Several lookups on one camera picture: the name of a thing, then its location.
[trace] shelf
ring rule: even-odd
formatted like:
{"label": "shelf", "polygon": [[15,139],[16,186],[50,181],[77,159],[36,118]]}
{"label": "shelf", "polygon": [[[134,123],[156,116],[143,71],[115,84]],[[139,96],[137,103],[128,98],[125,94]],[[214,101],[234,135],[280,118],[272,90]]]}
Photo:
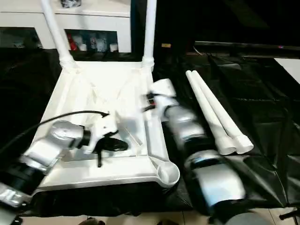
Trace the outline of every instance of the shelf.
{"label": "shelf", "polygon": [[[130,0],[83,0],[80,7],[63,8],[60,0],[51,0],[56,14],[130,17]],[[6,0],[0,12],[42,13],[40,0]]]}

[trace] white robotic arm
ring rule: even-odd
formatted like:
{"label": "white robotic arm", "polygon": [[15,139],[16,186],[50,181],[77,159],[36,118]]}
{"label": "white robotic arm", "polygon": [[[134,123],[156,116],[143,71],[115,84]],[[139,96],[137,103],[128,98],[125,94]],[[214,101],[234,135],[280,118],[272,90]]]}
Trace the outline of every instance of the white robotic arm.
{"label": "white robotic arm", "polygon": [[0,177],[0,225],[11,224],[19,209],[31,199],[43,178],[67,151],[77,148],[85,154],[98,154],[101,167],[101,151],[127,150],[124,141],[111,138],[118,132],[115,118],[98,116],[91,126],[80,126],[66,120],[53,123],[45,137],[36,140]]}

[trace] red bottle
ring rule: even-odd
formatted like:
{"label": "red bottle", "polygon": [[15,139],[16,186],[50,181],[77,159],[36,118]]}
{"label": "red bottle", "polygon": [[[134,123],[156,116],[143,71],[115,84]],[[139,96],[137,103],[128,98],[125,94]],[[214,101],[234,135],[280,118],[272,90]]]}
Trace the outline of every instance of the red bottle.
{"label": "red bottle", "polygon": [[70,44],[70,48],[72,51],[76,51],[78,50],[76,43],[74,42],[74,40],[72,39],[72,36],[70,34],[67,34],[67,39],[69,41]]}

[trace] black cable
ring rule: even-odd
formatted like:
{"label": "black cable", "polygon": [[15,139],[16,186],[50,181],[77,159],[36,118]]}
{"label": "black cable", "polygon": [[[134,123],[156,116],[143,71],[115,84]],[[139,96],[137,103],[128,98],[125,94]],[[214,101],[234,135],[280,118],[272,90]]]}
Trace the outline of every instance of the black cable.
{"label": "black cable", "polygon": [[53,117],[53,118],[50,118],[50,119],[47,119],[47,120],[44,120],[38,124],[35,124],[31,127],[29,127],[28,129],[24,130],[22,133],[18,134],[17,136],[15,136],[13,139],[11,139],[8,143],[6,143],[1,149],[0,149],[0,154],[5,150],[7,149],[9,146],[11,146],[13,143],[15,143],[17,140],[19,140],[21,137],[23,137],[25,134],[27,134],[28,132],[30,132],[31,130],[35,129],[35,128],[38,128],[39,126],[45,124],[45,123],[49,123],[53,120],[56,120],[56,119],[59,119],[59,118],[62,118],[62,117],[66,117],[66,116],[70,116],[70,115],[74,115],[74,114],[82,114],[82,113],[94,113],[94,114],[100,114],[102,115],[102,117],[105,117],[109,114],[105,113],[105,112],[101,112],[101,111],[94,111],[94,110],[83,110],[83,111],[76,111],[76,112],[68,112],[68,113],[65,113],[65,114],[62,114],[62,115],[59,115],[59,116],[56,116],[56,117]]}

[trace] white plastic pipe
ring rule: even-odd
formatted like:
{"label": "white plastic pipe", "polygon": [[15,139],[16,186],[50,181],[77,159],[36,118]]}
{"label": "white plastic pipe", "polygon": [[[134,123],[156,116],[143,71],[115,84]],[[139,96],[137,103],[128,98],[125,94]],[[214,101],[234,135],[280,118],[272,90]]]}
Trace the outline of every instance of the white plastic pipe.
{"label": "white plastic pipe", "polygon": [[196,99],[201,107],[201,110],[210,126],[211,132],[215,137],[216,147],[221,155],[229,155],[236,151],[234,143],[225,132],[222,124],[220,123],[219,119],[217,118],[215,112],[213,111],[212,107],[210,106],[209,102],[207,101],[204,93],[202,92],[201,88],[195,79],[195,76],[192,75],[191,71],[186,72],[187,78],[191,87],[194,91]]}
{"label": "white plastic pipe", "polygon": [[212,107],[213,111],[217,115],[224,130],[232,138],[237,153],[243,154],[245,152],[252,150],[254,146],[249,140],[249,138],[240,131],[238,126],[228,115],[226,110],[223,108],[221,103],[218,101],[216,96],[212,93],[212,91],[204,82],[204,80],[201,78],[201,76],[197,73],[197,71],[193,71],[192,75],[197,80],[199,88],[201,88],[202,92],[204,93],[206,99],[208,100],[210,106]]}
{"label": "white plastic pipe", "polygon": [[151,67],[152,69],[154,66],[153,47],[155,34],[156,5],[157,0],[147,0],[144,56],[142,57],[143,67]]}
{"label": "white plastic pipe", "polygon": [[64,39],[60,33],[60,29],[55,19],[55,14],[51,8],[49,0],[41,0],[42,9],[47,21],[49,30],[54,39],[57,51],[60,56],[60,64],[62,67],[76,68],[77,65],[71,56],[67,46],[65,45]]}

